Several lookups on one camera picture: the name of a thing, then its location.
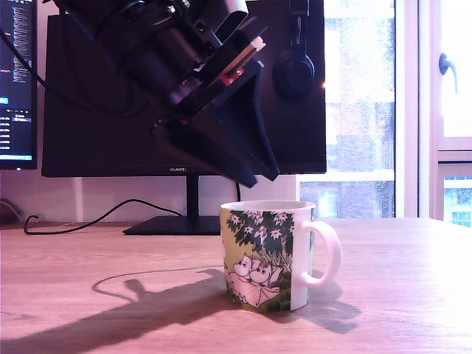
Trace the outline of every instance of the monitor base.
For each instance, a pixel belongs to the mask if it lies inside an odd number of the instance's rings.
[[[123,231],[125,235],[219,235],[218,216],[156,216]]]

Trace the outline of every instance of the headphone ear cup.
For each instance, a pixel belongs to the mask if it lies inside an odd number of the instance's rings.
[[[315,67],[311,59],[295,58],[291,52],[283,52],[272,69],[275,90],[282,98],[294,99],[303,96],[313,85]]]

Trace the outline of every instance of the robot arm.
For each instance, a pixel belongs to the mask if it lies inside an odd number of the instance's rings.
[[[248,187],[278,176],[252,58],[265,27],[243,23],[245,0],[53,1],[159,104],[150,133],[163,152]]]

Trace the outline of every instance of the monitor stand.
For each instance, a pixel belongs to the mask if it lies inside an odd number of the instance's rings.
[[[187,216],[157,216],[139,223],[123,233],[125,235],[219,235],[218,216],[198,215],[198,176],[186,177]]]

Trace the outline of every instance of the green tree illustration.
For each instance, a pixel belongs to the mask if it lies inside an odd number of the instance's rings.
[[[226,221],[239,245],[252,244],[261,258],[291,271],[294,215],[288,212],[231,211]]]

